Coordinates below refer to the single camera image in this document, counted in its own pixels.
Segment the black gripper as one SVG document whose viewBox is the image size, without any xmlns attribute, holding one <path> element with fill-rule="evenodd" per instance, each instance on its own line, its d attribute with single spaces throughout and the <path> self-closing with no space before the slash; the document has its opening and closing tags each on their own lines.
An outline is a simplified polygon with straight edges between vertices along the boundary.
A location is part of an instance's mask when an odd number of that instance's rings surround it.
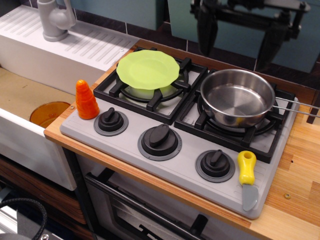
<svg viewBox="0 0 320 240">
<path fill-rule="evenodd" d="M 208 56 L 216 41 L 218 22 L 264 31 L 256 71 L 264 71 L 283 42 L 296 39 L 301 21 L 311 6 L 302 0 L 192 0 L 190 13 L 197 20 L 199 51 Z"/>
</svg>

